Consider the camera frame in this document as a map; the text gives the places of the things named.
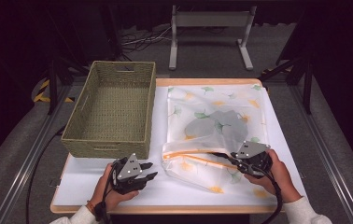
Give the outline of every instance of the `white sleeve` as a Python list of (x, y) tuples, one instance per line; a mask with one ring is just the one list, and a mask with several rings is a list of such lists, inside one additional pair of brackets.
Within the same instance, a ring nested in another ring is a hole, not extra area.
[(332, 224), (325, 216), (317, 214), (306, 197), (293, 203), (284, 203), (290, 224)]
[(95, 216), (86, 206), (81, 206), (78, 211), (71, 217), (60, 217), (52, 221), (50, 224), (96, 224)]

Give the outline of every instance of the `mesh laundry bag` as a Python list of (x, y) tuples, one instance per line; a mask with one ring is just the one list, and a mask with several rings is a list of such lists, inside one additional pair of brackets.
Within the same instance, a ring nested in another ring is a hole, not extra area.
[(241, 174), (213, 152), (236, 152), (243, 142), (267, 144), (258, 84), (170, 86), (167, 143), (162, 166), (167, 174), (222, 193)]

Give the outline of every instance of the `table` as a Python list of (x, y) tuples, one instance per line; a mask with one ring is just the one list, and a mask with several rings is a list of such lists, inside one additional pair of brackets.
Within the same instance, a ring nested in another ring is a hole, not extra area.
[[(275, 197), (249, 198), (249, 203), (238, 195), (216, 194), (168, 176), (162, 168), (162, 144), (166, 141), (166, 99), (170, 85), (199, 84), (261, 84), (257, 79), (243, 78), (158, 78), (153, 108), (152, 138), (148, 161), (153, 166), (148, 172), (159, 172), (149, 181), (139, 196), (121, 203), (111, 214), (159, 215), (159, 214), (255, 214), (272, 213), (276, 207)], [(281, 131), (275, 111), (267, 94), (264, 94), (265, 117), (269, 144), (286, 163), (292, 181), (299, 192), (306, 196), (302, 180)], [(53, 213), (75, 213), (91, 198), (98, 177), (103, 173), (109, 159), (77, 159), (69, 156), (64, 167), (62, 181), (57, 188), (50, 209)]]

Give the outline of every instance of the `dark background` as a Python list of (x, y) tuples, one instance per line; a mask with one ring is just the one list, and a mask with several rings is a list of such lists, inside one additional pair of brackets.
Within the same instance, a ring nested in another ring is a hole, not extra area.
[[(296, 30), (283, 59), (298, 55), (313, 41), (312, 31), (322, 28), (321, 41), (314, 46), (314, 76), (353, 149), (353, 2), (339, 1), (324, 11), (317, 17), (320, 21)], [(138, 30), (151, 30), (169, 23), (170, 14), (170, 6), (26, 7), (0, 0), (0, 146), (34, 106), (31, 91), (48, 74), (52, 56), (62, 55), (81, 65), (115, 60), (118, 32), (104, 27), (136, 25)], [(255, 25), (296, 22), (302, 14), (299, 6), (258, 7)], [(330, 22), (325, 29), (323, 20)]]

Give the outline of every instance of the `white tabletop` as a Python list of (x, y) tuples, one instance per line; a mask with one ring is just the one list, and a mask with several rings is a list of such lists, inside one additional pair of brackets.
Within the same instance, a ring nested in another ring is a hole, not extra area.
[[(273, 195), (263, 194), (262, 187), (243, 178), (231, 193), (214, 193), (207, 189), (169, 176), (162, 168), (162, 145), (167, 137), (167, 87), (157, 87), (152, 116), (149, 159), (153, 166), (144, 173), (158, 172), (133, 200), (123, 202), (115, 214), (207, 214), (207, 213), (269, 213), (276, 206)], [(296, 189), (306, 196), (302, 180), (281, 131), (275, 111), (264, 94), (268, 140), (280, 160), (288, 167)], [(82, 159), (71, 155), (65, 163), (62, 181), (51, 203), (54, 213), (74, 213), (92, 196), (98, 178), (111, 159)]]

